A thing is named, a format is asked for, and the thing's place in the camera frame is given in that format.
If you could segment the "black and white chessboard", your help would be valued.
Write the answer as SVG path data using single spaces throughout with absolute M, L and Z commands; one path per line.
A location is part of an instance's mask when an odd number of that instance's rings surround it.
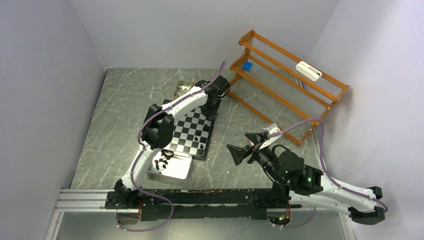
M 215 120 L 207 120 L 200 107 L 191 110 L 174 123 L 173 138 L 164 149 L 189 154 L 193 159 L 205 161 Z M 210 126 L 209 131 L 203 131 L 205 124 Z M 200 142 L 194 141 L 195 136 L 201 137 Z M 204 149 L 199 148 L 200 144 L 205 146 Z

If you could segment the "blue cube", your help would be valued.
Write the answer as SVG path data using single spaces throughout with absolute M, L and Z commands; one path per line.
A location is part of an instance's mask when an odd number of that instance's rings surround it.
M 242 68 L 244 71 L 252 72 L 254 70 L 254 64 L 250 61 L 246 61 L 243 63 Z

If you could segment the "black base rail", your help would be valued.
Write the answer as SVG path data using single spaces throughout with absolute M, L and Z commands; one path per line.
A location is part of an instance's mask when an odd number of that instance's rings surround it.
M 233 189 L 146 189 L 137 202 L 124 206 L 115 191 L 107 194 L 104 208 L 134 210 L 142 221 L 203 218 L 250 218 L 267 220 L 268 210 L 286 209 L 291 197 L 287 190 L 272 188 Z

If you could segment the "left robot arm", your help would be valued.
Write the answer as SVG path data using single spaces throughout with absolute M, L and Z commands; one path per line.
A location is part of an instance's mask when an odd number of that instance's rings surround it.
M 196 108 L 207 120 L 213 120 L 229 87 L 229 81 L 218 75 L 211 81 L 196 82 L 187 93 L 169 103 L 149 107 L 137 134 L 138 152 L 114 186 L 118 201 L 124 207 L 132 208 L 138 203 L 139 189 L 153 157 L 172 141 L 174 123 Z

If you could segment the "silver tin box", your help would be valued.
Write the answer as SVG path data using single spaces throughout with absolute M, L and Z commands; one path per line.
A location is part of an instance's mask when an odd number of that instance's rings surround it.
M 147 174 L 151 178 L 157 177 L 162 179 L 173 179 L 173 180 L 183 181 L 183 180 L 186 180 L 189 176 L 193 158 L 190 154 L 186 154 L 183 152 L 174 152 L 174 157 L 168 162 L 167 168 L 162 170 L 161 172 L 157 172 L 154 169 L 153 160 L 151 162 L 150 167 L 147 170 Z

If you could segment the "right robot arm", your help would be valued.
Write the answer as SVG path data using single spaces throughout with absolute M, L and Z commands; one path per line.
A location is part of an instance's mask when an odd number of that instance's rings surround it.
M 268 203 L 272 207 L 307 205 L 347 215 L 355 223 L 375 225 L 385 220 L 386 211 L 379 202 L 382 189 L 349 189 L 330 180 L 322 170 L 305 164 L 305 160 L 282 144 L 269 147 L 267 133 L 246 133 L 249 144 L 227 144 L 235 165 L 243 160 L 258 163 L 272 181 Z

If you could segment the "pile of black chess pieces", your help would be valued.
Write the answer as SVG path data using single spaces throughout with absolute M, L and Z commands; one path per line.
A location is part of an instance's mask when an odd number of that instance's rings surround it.
M 153 167 L 160 173 L 165 170 L 169 164 L 169 161 L 174 157 L 174 152 L 170 150 L 162 149 L 160 153 L 153 158 Z

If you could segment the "white rectangular device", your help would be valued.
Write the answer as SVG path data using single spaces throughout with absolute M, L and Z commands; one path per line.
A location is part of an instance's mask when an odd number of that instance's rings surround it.
M 295 69 L 313 82 L 318 81 L 323 76 L 321 71 L 303 60 L 296 64 Z

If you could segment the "orange wooden rack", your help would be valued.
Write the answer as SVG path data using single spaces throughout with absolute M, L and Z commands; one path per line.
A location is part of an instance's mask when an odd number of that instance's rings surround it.
M 276 123 L 285 136 L 300 146 L 345 95 L 349 85 L 328 73 L 314 82 L 295 69 L 305 61 L 254 30 L 238 41 L 244 48 L 230 65 L 234 77 L 230 96 L 266 123 Z M 252 62 L 252 72 L 243 70 Z

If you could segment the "gold tin box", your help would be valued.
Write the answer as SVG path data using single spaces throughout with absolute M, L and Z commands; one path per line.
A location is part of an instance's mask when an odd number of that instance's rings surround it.
M 173 93 L 173 99 L 176 100 L 177 98 L 183 96 L 184 94 L 189 92 L 195 85 L 196 82 L 194 81 L 179 80 Z

